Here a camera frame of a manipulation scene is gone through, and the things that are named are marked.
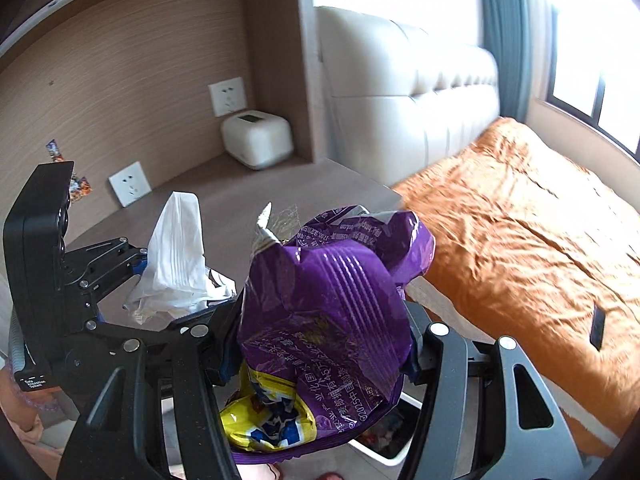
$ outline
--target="colorful sticker on wall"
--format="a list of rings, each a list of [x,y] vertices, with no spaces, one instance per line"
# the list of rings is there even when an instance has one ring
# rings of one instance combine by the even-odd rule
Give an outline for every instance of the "colorful sticker on wall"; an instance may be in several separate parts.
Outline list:
[[[64,162],[65,158],[60,153],[60,149],[56,142],[56,139],[51,139],[47,143],[47,151],[51,156],[51,160],[54,162]],[[69,195],[71,195],[71,203],[80,200],[83,196],[87,196],[91,193],[91,186],[87,182],[86,177],[78,178],[74,173],[71,176],[71,183],[69,183]]]

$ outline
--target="white wall socket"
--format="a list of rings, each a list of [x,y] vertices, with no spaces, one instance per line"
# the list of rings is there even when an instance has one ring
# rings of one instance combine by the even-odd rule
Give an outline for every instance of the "white wall socket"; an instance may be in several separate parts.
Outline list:
[[[209,93],[216,117],[222,117],[246,108],[244,84],[241,77],[209,85]]]
[[[151,192],[151,186],[139,162],[134,162],[124,170],[112,174],[109,182],[123,207]]]

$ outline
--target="window frame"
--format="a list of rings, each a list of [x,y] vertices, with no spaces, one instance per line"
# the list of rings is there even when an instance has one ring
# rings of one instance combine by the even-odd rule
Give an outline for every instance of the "window frame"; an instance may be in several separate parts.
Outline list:
[[[600,113],[602,112],[604,92],[606,90],[606,83],[604,81],[602,72],[600,73],[596,96],[593,100],[591,115],[587,115],[583,111],[578,110],[578,108],[571,106],[569,103],[562,101],[562,99],[559,99],[554,95],[554,88],[556,86],[556,64],[558,62],[558,10],[553,5],[551,5],[551,34],[551,64],[549,67],[549,82],[546,88],[546,102],[557,108],[560,108],[563,112],[572,115],[579,121],[587,124],[587,126],[594,128],[605,137],[607,137],[607,139],[615,143],[615,145],[619,147],[623,152],[633,157],[636,162],[640,163],[640,139],[638,139],[638,145],[636,146],[636,152],[634,153],[628,147],[622,144],[622,142],[617,140],[616,137],[614,137],[598,125],[598,122],[600,121]]]

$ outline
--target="teal curtain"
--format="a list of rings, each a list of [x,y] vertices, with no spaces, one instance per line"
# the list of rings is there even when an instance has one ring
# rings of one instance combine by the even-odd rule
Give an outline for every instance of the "teal curtain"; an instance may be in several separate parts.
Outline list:
[[[482,0],[483,45],[498,65],[500,114],[524,122],[531,91],[527,0]]]

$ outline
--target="tufted headboard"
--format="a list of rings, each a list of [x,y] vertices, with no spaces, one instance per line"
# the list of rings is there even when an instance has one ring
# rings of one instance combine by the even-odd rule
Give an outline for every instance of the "tufted headboard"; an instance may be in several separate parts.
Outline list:
[[[391,186],[454,155],[497,116],[497,69],[476,46],[421,28],[318,7],[335,158]]]

